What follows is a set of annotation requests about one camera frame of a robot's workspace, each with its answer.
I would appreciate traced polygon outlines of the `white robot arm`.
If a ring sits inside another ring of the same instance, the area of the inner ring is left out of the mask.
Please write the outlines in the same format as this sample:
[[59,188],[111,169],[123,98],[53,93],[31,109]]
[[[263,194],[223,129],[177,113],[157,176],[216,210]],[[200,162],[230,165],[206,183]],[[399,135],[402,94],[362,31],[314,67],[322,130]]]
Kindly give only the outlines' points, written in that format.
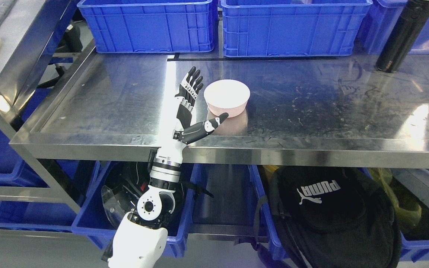
[[121,219],[103,260],[109,268],[152,268],[165,249],[167,225],[176,208],[174,193],[180,183],[181,164],[177,159],[149,154],[146,191],[135,209]]

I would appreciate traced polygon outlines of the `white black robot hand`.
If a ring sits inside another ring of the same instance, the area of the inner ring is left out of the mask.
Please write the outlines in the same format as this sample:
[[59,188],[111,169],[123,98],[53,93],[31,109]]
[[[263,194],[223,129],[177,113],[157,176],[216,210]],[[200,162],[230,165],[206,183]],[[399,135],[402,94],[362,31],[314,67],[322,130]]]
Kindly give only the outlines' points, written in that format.
[[224,112],[212,119],[192,123],[198,93],[204,87],[203,79],[201,70],[193,66],[179,83],[172,102],[174,119],[169,124],[168,138],[157,149],[155,163],[180,166],[182,152],[189,144],[209,136],[228,119],[229,114]]

